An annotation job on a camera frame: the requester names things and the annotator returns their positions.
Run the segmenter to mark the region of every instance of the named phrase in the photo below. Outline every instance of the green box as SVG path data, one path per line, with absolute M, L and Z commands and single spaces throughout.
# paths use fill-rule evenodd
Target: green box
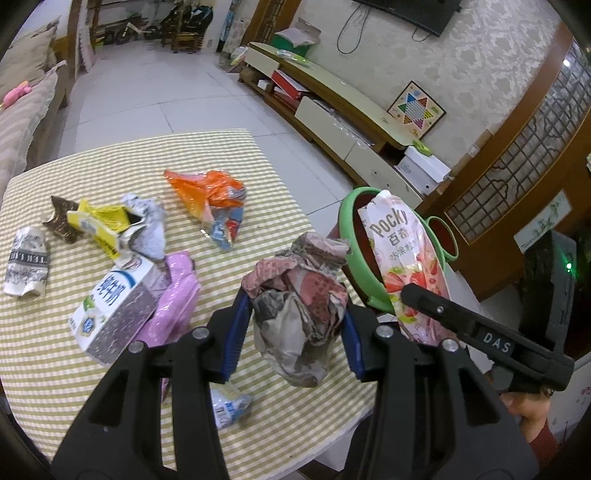
M 271 46 L 275 48 L 279 48 L 280 50 L 287 50 L 302 57 L 308 55 L 308 51 L 312 45 L 302 45 L 301 47 L 294 47 L 293 43 L 287 40 L 286 38 L 280 37 L 277 34 L 273 35 L 273 40 L 271 40 Z

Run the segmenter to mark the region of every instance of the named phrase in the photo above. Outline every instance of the human hand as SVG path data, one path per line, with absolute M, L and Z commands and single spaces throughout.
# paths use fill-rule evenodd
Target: human hand
M 519 429 L 527 443 L 540 434 L 550 412 L 550 398 L 545 393 L 503 393 L 501 401 L 513 416 L 520 415 Z

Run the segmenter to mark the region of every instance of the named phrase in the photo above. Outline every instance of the drawer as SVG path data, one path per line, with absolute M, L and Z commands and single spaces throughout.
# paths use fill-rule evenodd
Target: drawer
M 275 70 L 279 69 L 279 62 L 267 57 L 265 54 L 249 48 L 244 57 L 244 61 L 259 72 L 267 75 L 269 78 Z
M 410 208 L 415 209 L 423 201 L 406 180 L 370 148 L 355 144 L 345 161 L 370 187 L 388 189 L 390 193 L 402 198 Z
M 295 117 L 343 160 L 353 148 L 355 139 L 337 125 L 337 120 L 310 98 L 302 99 Z

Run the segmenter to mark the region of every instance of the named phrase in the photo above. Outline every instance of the lattice window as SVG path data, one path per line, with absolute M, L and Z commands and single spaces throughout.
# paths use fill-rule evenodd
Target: lattice window
M 285 0 L 271 0 L 267 6 L 265 17 L 261 24 L 260 34 L 255 41 L 261 43 L 271 43 L 273 33 L 275 33 L 275 26 L 277 19 L 281 13 L 281 9 L 285 5 Z
M 494 225 L 556 161 L 591 106 L 591 67 L 573 42 L 540 107 L 493 166 L 447 210 L 468 242 Z

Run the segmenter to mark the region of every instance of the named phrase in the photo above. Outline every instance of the wooden door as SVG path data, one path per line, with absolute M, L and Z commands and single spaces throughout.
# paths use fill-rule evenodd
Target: wooden door
M 289 28 L 301 0 L 259 0 L 242 45 L 251 41 L 271 43 L 273 34 Z
M 557 226 L 572 233 L 591 212 L 591 69 L 561 25 L 548 57 L 499 131 L 424 215 L 444 218 L 460 257 L 453 264 L 479 300 L 520 278 L 514 235 L 562 191 L 571 212 Z

